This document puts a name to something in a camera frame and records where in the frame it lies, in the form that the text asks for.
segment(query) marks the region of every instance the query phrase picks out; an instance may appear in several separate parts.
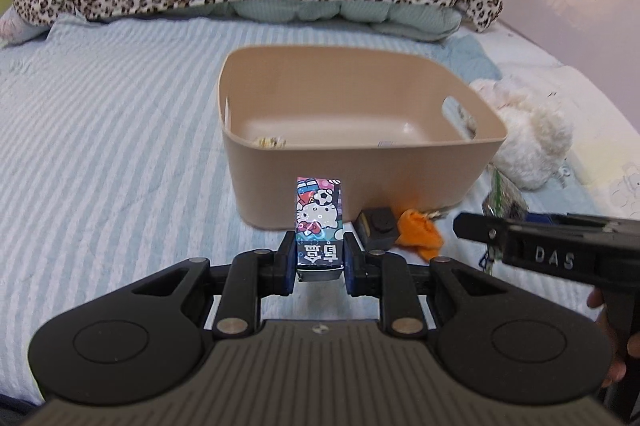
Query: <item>orange cloth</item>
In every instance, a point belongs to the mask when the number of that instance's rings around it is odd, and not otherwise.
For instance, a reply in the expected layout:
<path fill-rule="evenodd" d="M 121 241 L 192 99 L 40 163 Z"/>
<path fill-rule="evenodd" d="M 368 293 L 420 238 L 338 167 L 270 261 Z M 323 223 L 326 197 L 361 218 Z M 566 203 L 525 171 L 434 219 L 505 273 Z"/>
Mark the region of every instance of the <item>orange cloth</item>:
<path fill-rule="evenodd" d="M 438 255 L 444 240 L 433 222 L 420 211 L 407 209 L 398 220 L 400 237 L 396 244 L 404 247 L 417 247 L 420 257 L 429 261 Z"/>

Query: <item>small box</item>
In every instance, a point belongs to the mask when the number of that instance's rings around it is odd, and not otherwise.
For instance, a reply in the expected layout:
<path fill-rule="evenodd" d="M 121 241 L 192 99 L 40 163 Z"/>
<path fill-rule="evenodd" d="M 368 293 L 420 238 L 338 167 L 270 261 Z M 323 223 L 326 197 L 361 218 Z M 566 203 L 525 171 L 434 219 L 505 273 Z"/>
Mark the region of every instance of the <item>small box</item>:
<path fill-rule="evenodd" d="M 296 244 L 300 281 L 340 278 L 343 234 L 340 181 L 298 177 Z"/>
<path fill-rule="evenodd" d="M 367 252 L 374 249 L 389 250 L 400 236 L 396 217 L 390 207 L 363 209 L 353 222 L 353 227 Z"/>

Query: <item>light blue striped sheet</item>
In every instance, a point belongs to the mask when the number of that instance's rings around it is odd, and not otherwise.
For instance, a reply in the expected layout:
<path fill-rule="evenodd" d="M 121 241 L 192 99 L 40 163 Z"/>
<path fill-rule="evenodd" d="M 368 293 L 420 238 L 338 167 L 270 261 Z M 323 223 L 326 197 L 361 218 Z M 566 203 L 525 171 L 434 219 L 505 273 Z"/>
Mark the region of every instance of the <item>light blue striped sheet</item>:
<path fill-rule="evenodd" d="M 196 19 L 66 19 L 46 43 L 0 50 L 0 393 L 41 401 L 27 348 L 48 319 L 187 257 L 229 263 L 274 248 L 281 232 L 246 226 L 235 210 L 216 112 L 225 56 L 248 44 L 315 43 L 430 56 L 466 80 L 496 73 L 476 41 L 417 43 L 362 31 Z M 479 211 L 483 177 L 460 209 Z M 570 179 L 531 197 L 537 211 L 594 211 Z M 454 240 L 443 253 L 472 264 L 482 247 Z M 507 274 L 577 308 L 584 289 Z M 265 317 L 375 317 L 342 281 L 297 284 L 267 298 Z"/>

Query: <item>stuffed animal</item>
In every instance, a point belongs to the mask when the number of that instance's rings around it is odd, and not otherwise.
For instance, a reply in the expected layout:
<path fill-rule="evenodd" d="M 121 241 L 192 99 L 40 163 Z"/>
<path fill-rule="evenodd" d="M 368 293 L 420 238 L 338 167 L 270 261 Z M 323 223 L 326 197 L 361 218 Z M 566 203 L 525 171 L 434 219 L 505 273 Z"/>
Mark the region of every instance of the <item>stuffed animal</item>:
<path fill-rule="evenodd" d="M 20 17 L 13 7 L 0 16 L 0 48 L 6 44 L 20 44 L 29 41 L 49 27 L 34 27 Z"/>
<path fill-rule="evenodd" d="M 573 125 L 554 96 L 542 97 L 516 77 L 476 79 L 469 85 L 493 107 L 507 126 L 507 138 L 493 165 L 520 189 L 538 189 L 558 174 L 571 148 Z M 466 126 L 476 122 L 462 111 Z"/>

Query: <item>white bed frame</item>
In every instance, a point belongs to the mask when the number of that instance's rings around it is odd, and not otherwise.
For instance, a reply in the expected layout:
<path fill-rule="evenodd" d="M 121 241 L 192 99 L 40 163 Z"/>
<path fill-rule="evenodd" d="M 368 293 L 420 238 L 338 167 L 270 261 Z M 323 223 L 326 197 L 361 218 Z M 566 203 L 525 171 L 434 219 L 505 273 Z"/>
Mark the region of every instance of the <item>white bed frame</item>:
<path fill-rule="evenodd" d="M 500 20 L 580 70 L 640 130 L 640 0 L 504 0 Z"/>

